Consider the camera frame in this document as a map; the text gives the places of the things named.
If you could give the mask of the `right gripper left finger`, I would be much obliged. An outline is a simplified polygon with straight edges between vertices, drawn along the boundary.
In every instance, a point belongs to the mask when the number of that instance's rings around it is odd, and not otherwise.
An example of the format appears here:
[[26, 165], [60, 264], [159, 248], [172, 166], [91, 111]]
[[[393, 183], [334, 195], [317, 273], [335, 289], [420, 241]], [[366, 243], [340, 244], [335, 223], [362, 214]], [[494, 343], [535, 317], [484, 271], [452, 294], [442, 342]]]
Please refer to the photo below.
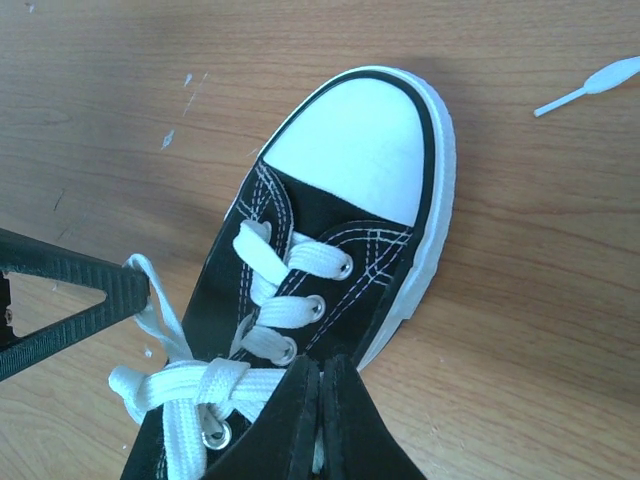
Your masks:
[[254, 424], [207, 470], [209, 480], [301, 480], [312, 476], [320, 372], [300, 357]]

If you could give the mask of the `black canvas sneaker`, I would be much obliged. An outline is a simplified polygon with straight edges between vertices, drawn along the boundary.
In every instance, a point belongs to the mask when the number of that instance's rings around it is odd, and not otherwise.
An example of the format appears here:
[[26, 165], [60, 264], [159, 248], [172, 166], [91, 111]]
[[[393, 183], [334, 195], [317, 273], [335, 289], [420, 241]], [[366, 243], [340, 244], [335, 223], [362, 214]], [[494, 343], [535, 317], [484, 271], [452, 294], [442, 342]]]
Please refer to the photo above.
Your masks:
[[[297, 344], [292, 362], [306, 357], [322, 365], [341, 354], [357, 367], [368, 365], [413, 315], [436, 274], [455, 182], [452, 118], [424, 79], [372, 65], [322, 84], [259, 151], [185, 314], [175, 312], [194, 357], [272, 365], [231, 349], [240, 323], [259, 313], [250, 298], [253, 271], [233, 249], [241, 223], [253, 220], [270, 224], [269, 244], [279, 256], [292, 246], [294, 234], [302, 234], [343, 250], [354, 262], [344, 280], [294, 270], [277, 288], [279, 296], [317, 294], [327, 305], [319, 321], [281, 332]], [[156, 408], [141, 422], [134, 420], [140, 430], [124, 478], [169, 479], [162, 469], [162, 413]], [[205, 473], [256, 420], [232, 411], [226, 419], [231, 442], [208, 451]]]

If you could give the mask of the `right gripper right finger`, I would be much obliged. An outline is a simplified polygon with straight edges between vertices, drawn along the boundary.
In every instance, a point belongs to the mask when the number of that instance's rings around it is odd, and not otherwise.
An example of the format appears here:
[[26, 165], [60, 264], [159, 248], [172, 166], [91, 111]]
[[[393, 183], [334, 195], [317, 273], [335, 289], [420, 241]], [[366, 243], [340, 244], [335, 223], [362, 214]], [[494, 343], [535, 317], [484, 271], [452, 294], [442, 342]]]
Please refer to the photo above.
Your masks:
[[425, 478], [385, 426], [356, 367], [344, 355], [325, 362], [321, 418], [325, 479]]

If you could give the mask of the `white lace of sneaker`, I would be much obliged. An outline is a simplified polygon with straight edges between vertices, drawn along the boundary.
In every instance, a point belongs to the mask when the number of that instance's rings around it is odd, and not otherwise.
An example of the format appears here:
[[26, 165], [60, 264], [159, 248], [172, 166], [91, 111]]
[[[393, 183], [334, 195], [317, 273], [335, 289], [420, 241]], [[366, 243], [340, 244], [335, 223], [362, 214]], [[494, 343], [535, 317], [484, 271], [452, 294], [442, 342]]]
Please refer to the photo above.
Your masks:
[[567, 93], [533, 111], [535, 117], [540, 117], [556, 110], [582, 96], [597, 95], [614, 89], [639, 73], [638, 56], [617, 60], [589, 76], [578, 89]]
[[335, 246], [294, 234], [292, 246], [279, 256], [270, 246], [270, 238], [268, 222], [245, 220], [233, 240], [235, 253], [253, 271], [250, 298], [259, 313], [255, 320], [240, 323], [231, 345], [233, 351], [244, 349], [268, 360], [272, 364], [269, 368], [253, 368], [247, 362], [225, 358], [209, 362], [196, 359], [150, 260], [133, 254], [126, 262], [147, 275], [157, 294], [134, 319], [162, 344], [168, 363], [153, 374], [118, 366], [108, 383], [136, 422], [149, 411], [162, 408], [162, 469], [169, 479], [204, 476], [208, 451], [221, 450], [231, 442], [227, 417], [238, 410], [256, 420], [282, 380], [285, 367], [295, 359], [296, 342], [281, 332], [308, 326], [324, 316], [327, 305], [317, 294], [277, 295], [287, 275], [299, 270], [319, 278], [344, 280], [354, 270], [351, 256]]

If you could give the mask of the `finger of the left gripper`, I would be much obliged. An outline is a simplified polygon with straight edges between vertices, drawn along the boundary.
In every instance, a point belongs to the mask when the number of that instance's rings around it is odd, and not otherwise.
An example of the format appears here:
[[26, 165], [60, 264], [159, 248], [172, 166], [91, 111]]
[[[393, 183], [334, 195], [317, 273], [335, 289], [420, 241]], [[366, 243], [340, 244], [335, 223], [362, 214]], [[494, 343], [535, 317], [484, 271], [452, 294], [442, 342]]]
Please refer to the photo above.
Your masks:
[[1, 278], [1, 379], [13, 375], [90, 336], [142, 312], [150, 296], [146, 274], [9, 230], [1, 231], [1, 273], [26, 274], [100, 290], [101, 303], [17, 336], [7, 314], [10, 282]]

